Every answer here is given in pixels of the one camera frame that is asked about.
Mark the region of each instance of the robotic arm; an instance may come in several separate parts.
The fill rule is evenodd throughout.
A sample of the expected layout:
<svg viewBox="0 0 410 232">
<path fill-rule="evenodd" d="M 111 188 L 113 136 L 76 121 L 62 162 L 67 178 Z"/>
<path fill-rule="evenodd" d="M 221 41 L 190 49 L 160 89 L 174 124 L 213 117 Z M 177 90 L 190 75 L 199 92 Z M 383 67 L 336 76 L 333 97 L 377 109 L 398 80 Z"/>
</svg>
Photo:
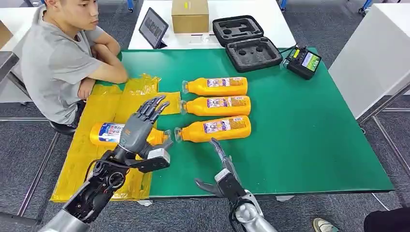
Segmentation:
<svg viewBox="0 0 410 232">
<path fill-rule="evenodd" d="M 169 105 L 169 102 L 164 102 L 156 110 L 164 98 L 165 96 L 158 96 L 146 101 L 131 115 L 116 148 L 106 151 L 100 159 L 89 165 L 87 173 L 95 163 L 91 177 L 84 181 L 77 193 L 40 232 L 87 232 L 90 223 L 98 217 L 115 191 L 124 185 L 130 168 L 147 173 L 169 167 L 170 156 L 165 149 L 172 141 L 168 140 L 159 146 L 151 146 L 146 141 L 152 125 Z M 236 221 L 241 223 L 247 232 L 277 232 L 264 219 L 253 194 L 242 188 L 234 165 L 219 142 L 214 138 L 210 142 L 215 146 L 223 169 L 215 176 L 216 185 L 195 179 L 197 186 L 216 196 L 228 198 L 232 206 L 229 218 L 234 230 L 233 222 Z M 136 154 L 142 159 L 136 160 Z"/>
<path fill-rule="evenodd" d="M 212 138 L 210 143 L 214 145 L 221 159 L 223 169 L 215 176 L 216 185 L 205 183 L 198 178 L 195 179 L 196 185 L 216 196 L 228 198 L 231 203 L 229 220 L 234 231 L 236 229 L 233 222 L 236 221 L 247 232 L 278 232 L 264 219 L 264 214 L 255 196 L 242 187 L 234 164 L 225 155 L 219 142 Z"/>
<path fill-rule="evenodd" d="M 164 98 L 158 96 L 146 101 L 131 115 L 116 148 L 106 151 L 101 159 L 89 165 L 88 169 L 95 163 L 92 176 L 40 232 L 87 232 L 89 224 L 98 217 L 114 192 L 124 185 L 130 168 L 147 173 L 169 167 L 170 156 L 165 149 L 172 141 L 159 146 L 151 146 L 146 141 L 152 125 L 169 105 L 168 101 L 164 102 L 156 110 Z M 142 159 L 136 160 L 136 154 Z"/>
</svg>

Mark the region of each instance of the plastic bottle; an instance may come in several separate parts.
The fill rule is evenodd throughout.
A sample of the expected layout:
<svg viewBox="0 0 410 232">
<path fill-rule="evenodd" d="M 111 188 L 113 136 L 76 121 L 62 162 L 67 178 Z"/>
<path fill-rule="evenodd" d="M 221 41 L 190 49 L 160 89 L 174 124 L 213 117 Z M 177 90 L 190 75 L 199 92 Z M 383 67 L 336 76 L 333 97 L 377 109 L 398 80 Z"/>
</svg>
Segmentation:
<svg viewBox="0 0 410 232">
<path fill-rule="evenodd" d="M 181 101 L 181 113 L 198 116 L 249 115 L 250 98 L 248 96 L 199 97 L 193 101 Z"/>
<path fill-rule="evenodd" d="M 195 143 L 217 140 L 245 138 L 250 135 L 248 116 L 219 118 L 204 122 L 194 122 L 185 128 L 175 128 L 175 140 Z"/>
<path fill-rule="evenodd" d="M 90 140 L 95 145 L 116 146 L 125 124 L 118 123 L 96 123 L 90 132 Z M 161 131 L 152 128 L 146 139 L 151 145 L 163 144 L 167 139 L 171 139 L 171 130 Z"/>
<path fill-rule="evenodd" d="M 245 77 L 229 77 L 183 81 L 183 93 L 195 93 L 200 96 L 234 96 L 246 95 L 248 81 Z"/>
</svg>

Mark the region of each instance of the yellow bag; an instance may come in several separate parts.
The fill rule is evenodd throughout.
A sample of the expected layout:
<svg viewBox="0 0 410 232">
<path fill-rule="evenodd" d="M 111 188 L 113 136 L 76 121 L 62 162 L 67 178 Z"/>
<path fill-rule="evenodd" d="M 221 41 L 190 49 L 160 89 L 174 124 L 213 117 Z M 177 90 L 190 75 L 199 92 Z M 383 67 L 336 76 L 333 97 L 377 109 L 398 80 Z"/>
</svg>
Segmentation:
<svg viewBox="0 0 410 232">
<path fill-rule="evenodd" d="M 143 74 L 139 79 L 129 80 L 121 91 L 117 85 L 95 85 L 87 99 L 86 107 L 73 137 L 67 158 L 54 188 L 51 200 L 66 202 L 83 184 L 88 165 L 107 150 L 114 147 L 96 146 L 91 143 L 89 133 L 97 122 L 125 123 L 132 113 L 148 99 L 165 94 L 164 101 L 170 105 L 162 114 L 179 113 L 180 94 L 157 93 L 159 78 Z M 140 200 L 149 196 L 152 173 L 143 174 L 137 169 L 130 169 L 122 188 L 115 192 L 111 200 Z"/>
</svg>

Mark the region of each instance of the black carrying case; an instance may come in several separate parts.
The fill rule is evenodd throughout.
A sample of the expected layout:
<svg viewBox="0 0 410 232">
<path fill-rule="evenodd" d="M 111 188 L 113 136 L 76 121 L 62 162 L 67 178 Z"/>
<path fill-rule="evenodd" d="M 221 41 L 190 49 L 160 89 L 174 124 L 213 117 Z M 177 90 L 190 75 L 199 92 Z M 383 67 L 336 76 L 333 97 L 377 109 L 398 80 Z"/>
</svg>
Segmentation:
<svg viewBox="0 0 410 232">
<path fill-rule="evenodd" d="M 212 21 L 215 37 L 240 73 L 278 65 L 283 58 L 264 30 L 250 15 Z"/>
</svg>

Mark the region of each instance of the green mat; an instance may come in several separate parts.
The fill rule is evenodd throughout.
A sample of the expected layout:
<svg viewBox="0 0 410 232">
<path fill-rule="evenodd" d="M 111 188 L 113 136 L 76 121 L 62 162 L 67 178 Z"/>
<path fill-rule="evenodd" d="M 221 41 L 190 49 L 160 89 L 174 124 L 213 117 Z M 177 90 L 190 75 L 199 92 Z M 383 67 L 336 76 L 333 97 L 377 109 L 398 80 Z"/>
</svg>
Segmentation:
<svg viewBox="0 0 410 232">
<path fill-rule="evenodd" d="M 237 73 L 223 49 L 123 51 L 122 62 L 131 77 L 160 77 L 164 92 L 180 91 L 183 80 L 198 77 L 246 77 L 252 133 L 221 144 L 243 186 L 254 194 L 393 189 L 323 63 L 306 81 L 282 65 Z M 182 94 L 184 100 L 196 97 Z M 161 116 L 158 128 L 174 130 L 214 118 Z M 153 173 L 150 196 L 209 195 L 194 178 L 214 183 L 221 164 L 213 146 L 181 142 L 168 152 L 171 167 Z"/>
</svg>

